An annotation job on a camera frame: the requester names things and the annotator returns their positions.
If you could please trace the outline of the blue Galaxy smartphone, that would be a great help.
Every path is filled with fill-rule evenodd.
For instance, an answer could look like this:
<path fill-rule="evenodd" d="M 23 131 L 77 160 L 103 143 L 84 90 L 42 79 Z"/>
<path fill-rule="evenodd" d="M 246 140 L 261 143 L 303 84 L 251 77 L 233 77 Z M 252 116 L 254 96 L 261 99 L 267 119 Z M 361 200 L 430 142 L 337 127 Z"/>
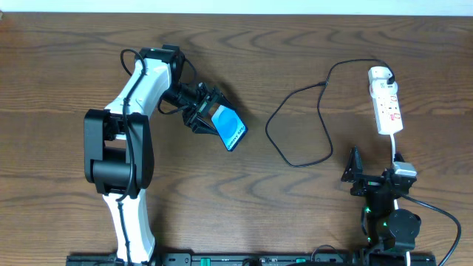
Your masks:
<path fill-rule="evenodd" d="M 239 115 L 223 105 L 220 105 L 212 115 L 211 122 L 227 151 L 233 151 L 248 131 Z"/>

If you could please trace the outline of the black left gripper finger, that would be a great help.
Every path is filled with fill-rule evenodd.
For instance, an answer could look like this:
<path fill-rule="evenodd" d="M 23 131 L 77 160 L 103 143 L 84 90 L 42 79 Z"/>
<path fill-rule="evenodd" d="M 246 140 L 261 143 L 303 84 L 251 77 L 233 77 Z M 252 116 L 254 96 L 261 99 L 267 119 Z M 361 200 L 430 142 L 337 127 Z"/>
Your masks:
<path fill-rule="evenodd" d="M 224 94 L 218 88 L 212 89 L 212 95 L 214 96 L 214 98 L 212 99 L 213 103 L 218 103 L 220 106 L 224 106 L 231 110 L 236 109 L 235 106 L 224 96 Z"/>
<path fill-rule="evenodd" d="M 195 134 L 218 134 L 217 130 L 210 126 L 200 117 L 195 118 L 191 124 L 190 128 Z"/>

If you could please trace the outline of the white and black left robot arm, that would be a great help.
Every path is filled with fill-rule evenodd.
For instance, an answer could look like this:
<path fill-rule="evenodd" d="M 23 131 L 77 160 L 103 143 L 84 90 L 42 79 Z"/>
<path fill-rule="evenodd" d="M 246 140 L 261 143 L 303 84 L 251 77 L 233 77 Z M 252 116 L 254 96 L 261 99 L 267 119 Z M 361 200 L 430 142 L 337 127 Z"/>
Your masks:
<path fill-rule="evenodd" d="M 134 51 L 133 70 L 121 93 L 104 109 L 84 117 L 84 173 L 95 185 L 112 215 L 118 251 L 111 265 L 157 265 L 156 239 L 146 204 L 154 174 L 150 118 L 171 104 L 195 134 L 216 135 L 233 151 L 248 127 L 234 105 L 217 88 L 182 82 L 190 61 L 178 46 L 144 47 Z"/>

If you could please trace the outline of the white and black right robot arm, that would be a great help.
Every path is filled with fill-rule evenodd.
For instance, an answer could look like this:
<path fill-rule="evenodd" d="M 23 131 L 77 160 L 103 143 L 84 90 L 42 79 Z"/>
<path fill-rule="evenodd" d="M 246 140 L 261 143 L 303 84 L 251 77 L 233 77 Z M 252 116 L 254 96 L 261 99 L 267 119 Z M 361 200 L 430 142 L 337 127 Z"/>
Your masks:
<path fill-rule="evenodd" d="M 363 173 L 361 155 L 356 147 L 350 151 L 341 181 L 352 183 L 350 194 L 365 198 L 361 227 L 368 246 L 357 252 L 359 265 L 409 265 L 407 253 L 415 248 L 421 218 L 395 202 L 408 194 L 417 181 L 414 166 L 395 154 L 390 168 L 380 175 Z"/>

